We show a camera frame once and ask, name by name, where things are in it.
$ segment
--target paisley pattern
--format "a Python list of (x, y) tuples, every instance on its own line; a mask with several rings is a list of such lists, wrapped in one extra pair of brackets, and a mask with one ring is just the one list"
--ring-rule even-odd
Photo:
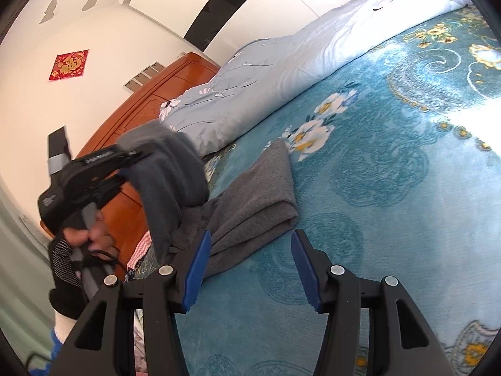
[[(399, 278), (467, 375), (501, 324), (499, 44), (472, 7), (393, 37), (206, 160), (217, 196), (281, 137), (299, 220), (356, 275)], [(141, 268), (154, 267), (150, 250)], [(286, 234), (207, 279), (178, 316), (191, 374), (312, 374), (326, 325), (307, 304)], [(367, 368), (368, 320), (355, 375)]]

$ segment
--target blue gripper pad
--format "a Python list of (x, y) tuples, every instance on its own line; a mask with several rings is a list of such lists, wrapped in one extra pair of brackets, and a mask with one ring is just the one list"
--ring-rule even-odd
[(305, 290), (306, 298), (315, 311), (319, 312), (322, 305), (319, 293), (320, 282), (306, 253), (306, 249), (296, 232), (293, 232), (291, 235), (291, 251), (299, 278), (301, 279), (302, 288)]
[(199, 249), (196, 251), (195, 257), (191, 262), (188, 274), (186, 274), (184, 297), (181, 301), (181, 306), (184, 310), (186, 310), (186, 312), (188, 312), (190, 307), (194, 305), (196, 298), (199, 296), (202, 280), (204, 279), (205, 268), (207, 267), (207, 262), (209, 261), (209, 255), (210, 232), (205, 231), (204, 237), (200, 242)]

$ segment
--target blue sleeve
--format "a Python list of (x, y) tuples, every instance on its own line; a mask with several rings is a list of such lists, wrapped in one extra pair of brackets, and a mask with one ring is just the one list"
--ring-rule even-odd
[[(56, 338), (56, 333), (54, 332), (54, 330), (52, 330), (51, 332), (51, 338), (52, 342), (54, 343), (54, 347), (52, 348), (51, 352), (51, 360), (54, 360), (61, 351), (61, 347), (63, 346), (63, 344), (59, 342), (59, 340)], [(47, 376), (50, 370), (51, 370), (51, 363), (47, 363), (45, 369), (33, 369), (30, 370), (29, 372), (31, 373), (32, 376)]]

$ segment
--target hand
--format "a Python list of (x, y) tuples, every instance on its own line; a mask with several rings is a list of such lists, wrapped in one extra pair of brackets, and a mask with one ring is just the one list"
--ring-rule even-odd
[[(89, 250), (103, 250), (115, 257), (119, 254), (119, 251), (113, 246), (114, 238), (108, 233), (100, 211), (96, 213), (96, 222), (90, 230), (66, 227), (49, 245), (49, 259), (56, 285), (49, 293), (49, 300), (56, 311), (73, 319), (78, 319), (85, 308), (86, 301), (79, 276), (75, 273), (70, 256), (73, 247), (79, 247), (87, 240), (92, 242), (89, 245)], [(93, 253), (93, 255), (102, 260), (110, 260), (100, 253)]]

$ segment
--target green curtain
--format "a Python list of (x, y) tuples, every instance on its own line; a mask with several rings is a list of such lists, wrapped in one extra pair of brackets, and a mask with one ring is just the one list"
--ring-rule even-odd
[(0, 179), (0, 327), (22, 361), (32, 353), (48, 356), (54, 314), (49, 240), (17, 211)]

